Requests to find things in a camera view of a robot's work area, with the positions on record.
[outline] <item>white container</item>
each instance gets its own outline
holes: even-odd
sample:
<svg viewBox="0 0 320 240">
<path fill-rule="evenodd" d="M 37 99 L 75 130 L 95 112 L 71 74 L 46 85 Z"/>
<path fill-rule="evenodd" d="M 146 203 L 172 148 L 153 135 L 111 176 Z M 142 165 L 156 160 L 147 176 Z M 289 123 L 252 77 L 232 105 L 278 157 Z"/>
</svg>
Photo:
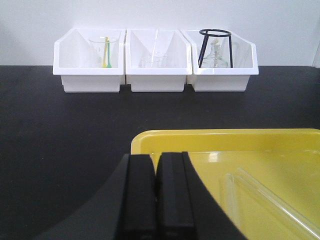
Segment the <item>white container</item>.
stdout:
<svg viewBox="0 0 320 240">
<path fill-rule="evenodd" d="M 143 64 L 152 52 L 162 53 L 165 59 Z M 191 45 L 178 30 L 128 29 L 125 74 L 133 92 L 182 92 L 187 75 L 192 74 Z"/>
<path fill-rule="evenodd" d="M 67 93 L 119 92 L 125 84 L 124 29 L 72 28 L 54 43 L 53 74 L 61 75 L 63 89 Z M 92 64 L 97 54 L 90 38 L 117 39 L 110 45 L 112 68 Z"/>
<path fill-rule="evenodd" d="M 192 47 L 192 70 L 193 74 L 187 77 L 187 83 L 192 84 L 196 92 L 243 92 L 247 88 L 250 75 L 259 74 L 256 45 L 235 33 L 231 33 L 233 68 L 199 68 L 198 58 L 204 36 L 198 30 L 181 30 Z M 209 37 L 208 46 L 204 56 L 210 52 Z M 223 57 L 229 61 L 228 37 L 220 37 Z"/>
</svg>

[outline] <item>green stirring rod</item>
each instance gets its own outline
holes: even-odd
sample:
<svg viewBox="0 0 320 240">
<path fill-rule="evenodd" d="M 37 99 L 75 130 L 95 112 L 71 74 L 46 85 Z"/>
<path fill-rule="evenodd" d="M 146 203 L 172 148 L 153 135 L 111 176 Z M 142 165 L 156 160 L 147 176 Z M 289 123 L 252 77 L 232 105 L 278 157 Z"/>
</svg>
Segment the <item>green stirring rod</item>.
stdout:
<svg viewBox="0 0 320 240">
<path fill-rule="evenodd" d="M 106 42 L 107 42 L 107 55 L 108 55 L 108 64 L 106 65 L 106 67 L 112 68 L 111 63 L 110 63 L 110 40 L 108 37 L 106 37 Z"/>
</svg>

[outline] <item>white wall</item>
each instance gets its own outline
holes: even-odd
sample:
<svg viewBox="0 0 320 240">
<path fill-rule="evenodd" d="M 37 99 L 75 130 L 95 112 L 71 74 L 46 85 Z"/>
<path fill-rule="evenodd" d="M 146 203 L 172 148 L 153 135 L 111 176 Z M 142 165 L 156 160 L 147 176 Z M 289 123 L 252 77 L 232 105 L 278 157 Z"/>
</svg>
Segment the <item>white wall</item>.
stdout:
<svg viewBox="0 0 320 240">
<path fill-rule="evenodd" d="M 1 0 L 0 65 L 52 65 L 72 27 L 231 30 L 257 47 L 259 65 L 311 66 L 320 0 Z"/>
</svg>

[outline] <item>yellow tray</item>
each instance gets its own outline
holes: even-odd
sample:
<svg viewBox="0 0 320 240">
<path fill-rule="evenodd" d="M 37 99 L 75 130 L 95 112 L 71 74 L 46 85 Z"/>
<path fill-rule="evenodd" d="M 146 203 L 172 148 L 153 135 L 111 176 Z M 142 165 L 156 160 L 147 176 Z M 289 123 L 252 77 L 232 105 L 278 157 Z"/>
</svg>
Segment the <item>yellow tray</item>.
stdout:
<svg viewBox="0 0 320 240">
<path fill-rule="evenodd" d="M 320 130 L 151 130 L 131 154 L 189 152 L 202 182 L 250 240 L 320 240 Z"/>
</svg>

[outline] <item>yellow stirring rod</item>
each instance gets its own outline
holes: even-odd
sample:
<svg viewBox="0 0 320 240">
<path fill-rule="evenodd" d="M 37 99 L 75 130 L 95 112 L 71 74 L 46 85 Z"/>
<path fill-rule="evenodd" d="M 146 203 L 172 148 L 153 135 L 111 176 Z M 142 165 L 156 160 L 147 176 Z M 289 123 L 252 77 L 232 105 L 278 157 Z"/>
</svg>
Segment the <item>yellow stirring rod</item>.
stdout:
<svg viewBox="0 0 320 240">
<path fill-rule="evenodd" d="M 106 64 L 106 56 L 107 56 L 107 49 L 108 49 L 108 37 L 106 36 L 104 38 L 104 52 L 103 52 L 103 60 L 102 60 L 102 67 L 103 68 L 106 68 L 107 67 L 107 64 Z"/>
</svg>

